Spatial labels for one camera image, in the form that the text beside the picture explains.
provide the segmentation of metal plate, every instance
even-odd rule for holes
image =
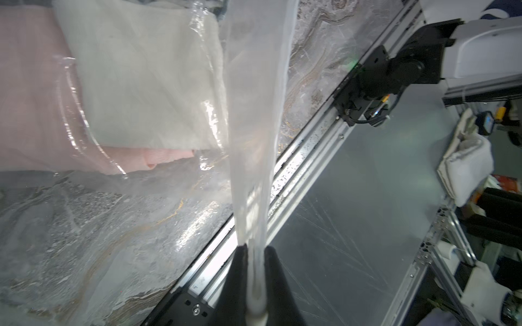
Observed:
[[[416,1],[411,1],[411,3],[412,5],[408,8],[418,7]],[[397,26],[411,26],[410,23],[404,22],[407,17],[410,17],[410,11],[404,9],[383,32],[383,35],[378,38],[372,49],[385,41],[396,44],[397,38],[404,34],[403,31],[397,29]],[[361,58],[362,61],[366,60],[372,49]],[[349,128],[346,123],[337,119],[336,108],[330,106],[331,103],[330,98],[276,164],[275,171],[277,173],[272,188],[272,204],[269,213],[269,241],[276,236],[303,196],[319,177],[321,171],[354,130],[354,128]],[[231,236],[232,232],[233,229],[226,227],[218,234],[217,238],[223,241],[223,239]],[[218,246],[212,242],[210,247],[213,248],[210,253],[208,253],[209,250],[205,250],[204,254],[196,261],[194,268],[185,273],[175,288],[186,284],[193,294],[199,295],[212,306],[221,291],[221,284],[228,267],[227,259],[230,250],[227,250],[227,254],[223,255],[220,251],[222,248],[229,248],[229,246],[223,244]],[[209,283],[208,279],[211,273],[207,273],[207,271],[210,270],[215,273],[215,276]]]
[[[168,294],[143,321],[142,326],[204,326],[213,309],[188,293]]]
[[[412,85],[382,128],[356,128],[272,241],[310,324],[382,323],[445,195],[443,94]]]

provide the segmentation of screw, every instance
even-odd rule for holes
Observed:
[[[195,305],[193,308],[192,308],[192,314],[197,316],[199,315],[199,313],[201,312],[201,309],[199,308],[199,305]]]

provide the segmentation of scratched metal surface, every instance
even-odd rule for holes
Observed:
[[[358,126],[272,242],[309,325],[381,324],[444,194],[442,94],[413,85],[385,126]]]

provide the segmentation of folded white towel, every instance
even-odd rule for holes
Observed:
[[[55,0],[54,8],[99,144],[208,149],[227,140],[214,15],[125,0]]]
[[[476,133],[471,109],[467,109],[460,117],[437,172],[448,194],[459,207],[466,204],[480,182],[493,172],[491,143]]]

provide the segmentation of cable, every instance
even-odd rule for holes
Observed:
[[[463,104],[466,102],[497,102],[497,101],[508,101],[508,100],[519,100],[522,99],[522,86],[511,87],[507,89],[499,89],[495,91],[489,91],[485,93],[478,93],[474,95],[466,95],[464,98],[461,97],[449,97],[444,98],[446,105]]]
[[[395,109],[395,106],[397,106],[397,103],[399,103],[399,100],[400,100],[402,94],[404,93],[404,90],[406,90],[406,87],[405,86],[401,87],[400,91],[397,93],[397,97],[395,98],[395,101],[393,102],[391,107],[388,109],[388,114],[386,114],[386,115],[381,115],[381,116],[378,116],[378,117],[375,117],[372,119],[368,119],[368,120],[355,120],[355,119],[350,118],[349,114],[346,117],[350,122],[352,122],[354,124],[373,124],[373,123],[375,123],[376,126],[380,126],[384,122],[384,120],[386,120],[389,117],[389,115],[390,115],[390,113],[392,113],[393,109]]]
[[[370,102],[370,104],[368,105],[368,107],[366,108],[365,112],[366,112],[367,110],[373,110],[373,109],[375,109],[375,108],[378,108],[378,107],[381,106],[381,105],[384,105],[384,104],[388,101],[388,99],[390,98],[390,95],[391,95],[391,94],[388,94],[388,95],[386,95],[386,96],[383,96],[382,99],[379,101],[379,104],[377,104],[376,106],[372,106],[372,107],[370,107],[370,105],[373,103],[373,101],[375,101],[375,100],[372,100],[372,101]]]

